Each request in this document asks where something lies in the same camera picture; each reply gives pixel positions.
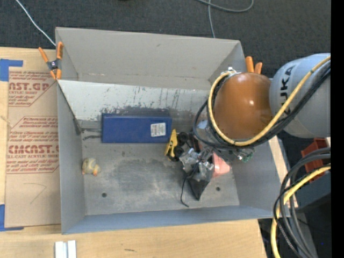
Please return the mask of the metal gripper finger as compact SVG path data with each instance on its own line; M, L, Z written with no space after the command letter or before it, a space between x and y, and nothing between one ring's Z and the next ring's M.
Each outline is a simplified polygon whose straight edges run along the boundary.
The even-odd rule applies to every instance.
M209 161L201 161L198 163L198 180L210 181L214 172L214 164Z
M179 160L182 163L182 169L184 171L192 171L195 164L199 161L199 153L195 151L194 148L190 148L186 153L184 153Z

